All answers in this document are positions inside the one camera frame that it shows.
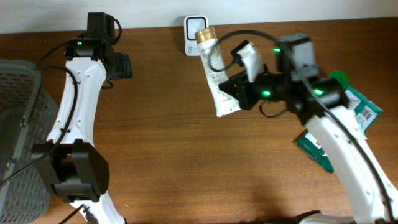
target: gold bottle cap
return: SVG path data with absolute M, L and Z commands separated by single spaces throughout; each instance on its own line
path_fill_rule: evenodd
M 202 43 L 207 40 L 216 39 L 217 36 L 216 36 L 215 30 L 214 30 L 214 27 L 209 27 L 209 28 L 206 28 L 206 29 L 196 32 L 195 38 L 197 40 L 197 43 L 199 44 L 199 43 Z

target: green cap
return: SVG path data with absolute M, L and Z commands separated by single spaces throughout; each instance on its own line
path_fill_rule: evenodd
M 329 77 L 337 79 L 337 81 L 340 82 L 340 85 L 343 87 L 343 89 L 346 89 L 349 84 L 347 75 L 342 71 L 331 72 Z

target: robotic arm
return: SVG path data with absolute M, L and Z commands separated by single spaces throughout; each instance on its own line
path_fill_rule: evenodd
M 296 63 L 283 49 L 276 49 L 278 74 L 271 74 L 262 65 L 261 56 L 252 43 L 244 41 L 231 53 L 234 61 L 246 70 L 219 85 L 221 91 L 250 110 L 259 100 L 285 101 L 287 109 L 296 114 L 327 153 L 343 184 L 354 211 L 354 217 L 329 217 L 322 213 L 308 213 L 301 223 L 393 223 L 398 218 L 398 192 L 391 184 L 369 146 L 358 131 L 354 111 L 348 109 L 348 98 L 334 78 L 319 78 L 313 45 L 305 34 L 281 37 L 277 43 L 292 53 Z M 316 102 L 299 75 L 304 76 L 317 91 L 317 98 L 340 120 L 356 138 L 365 156 L 351 142 L 346 132 Z M 388 198 L 383 197 L 383 188 Z
M 115 22 L 119 26 L 118 37 L 115 37 Z M 69 40 L 65 48 L 66 67 L 78 83 L 77 103 L 59 147 L 36 165 L 49 192 L 76 208 L 84 205 L 80 212 L 90 223 L 126 223 L 108 194 L 109 165 L 94 148 L 93 140 L 96 105 L 104 81 L 112 87 L 111 80 L 132 78 L 129 56 L 114 53 L 113 45 L 120 36 L 120 24 L 114 17 L 89 13 L 87 33 Z M 59 139 L 72 108 L 73 88 L 73 80 L 67 74 L 57 120 L 47 143 L 34 145 L 33 159 L 49 152 Z

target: black plastic mount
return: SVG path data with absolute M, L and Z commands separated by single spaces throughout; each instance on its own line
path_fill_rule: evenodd
M 327 108 L 339 105 L 348 107 L 348 98 L 336 79 L 319 79 L 320 70 L 307 35 L 288 35 L 279 38 L 279 41 L 291 49 L 298 69 L 294 69 L 290 60 L 280 51 L 277 53 L 277 68 L 281 73 L 271 74 L 265 69 L 251 83 L 246 71 L 242 71 L 219 84 L 220 90 L 237 99 L 244 110 L 250 110 L 259 100 L 285 101 L 286 108 L 296 114 L 304 125 L 313 115 L 322 117 L 325 114 L 303 84 L 300 78 L 303 75 L 312 88 L 322 90 L 318 98 Z
M 49 152 L 52 146 L 52 142 L 35 144 L 32 159 Z M 47 190 L 66 203 L 98 202 L 108 189 L 108 163 L 90 143 L 83 143 L 81 139 L 59 145 L 54 154 L 38 162 L 36 168 Z
M 90 12 L 87 19 L 87 32 L 79 38 L 71 39 L 65 48 L 65 59 L 90 57 L 101 60 L 106 69 L 106 78 L 115 80 L 132 78 L 128 54 L 115 53 L 115 19 L 104 12 Z

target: brown wooden surface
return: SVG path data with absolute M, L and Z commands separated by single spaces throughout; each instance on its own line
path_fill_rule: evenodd
M 238 29 L 308 33 L 324 71 L 346 72 L 357 90 L 384 109 L 366 135 L 398 186 L 397 18 L 216 26 L 216 33 Z M 0 35 L 0 58 L 36 62 L 77 34 Z M 255 42 L 274 70 L 272 44 L 256 37 L 230 40 L 224 60 L 244 38 Z M 294 115 L 267 119 L 252 110 L 215 116 L 200 58 L 183 52 L 182 27 L 124 30 L 115 49 L 130 55 L 134 78 L 100 93 L 94 140 L 109 162 L 113 203 L 129 223 L 229 223 L 313 209 L 351 213 L 337 176 L 293 143 L 304 131 Z M 50 63 L 64 63 L 61 51 Z M 62 72 L 44 73 L 44 88 L 58 104 L 64 83 Z M 267 111 L 281 107 L 269 105 Z M 36 223 L 58 223 L 72 210 L 55 198 Z

